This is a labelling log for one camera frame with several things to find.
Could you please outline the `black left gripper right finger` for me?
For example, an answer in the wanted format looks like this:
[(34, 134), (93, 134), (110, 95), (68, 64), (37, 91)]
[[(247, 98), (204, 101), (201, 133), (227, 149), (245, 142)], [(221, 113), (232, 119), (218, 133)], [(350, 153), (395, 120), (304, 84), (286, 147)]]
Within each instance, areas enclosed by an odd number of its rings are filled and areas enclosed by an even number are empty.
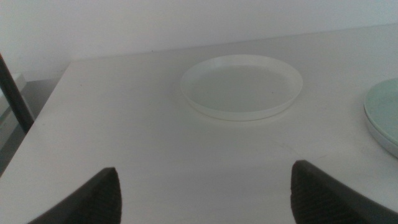
[(290, 207), (296, 223), (397, 223), (397, 212), (359, 194), (305, 160), (293, 164), (290, 190)]

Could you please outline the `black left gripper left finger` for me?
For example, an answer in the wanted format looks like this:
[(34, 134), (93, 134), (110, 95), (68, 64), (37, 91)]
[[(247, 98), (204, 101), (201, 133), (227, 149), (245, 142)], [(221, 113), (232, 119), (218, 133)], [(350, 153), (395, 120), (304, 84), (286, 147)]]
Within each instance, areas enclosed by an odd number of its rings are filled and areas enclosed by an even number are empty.
[(120, 223), (122, 196), (118, 173), (107, 167), (31, 223)]

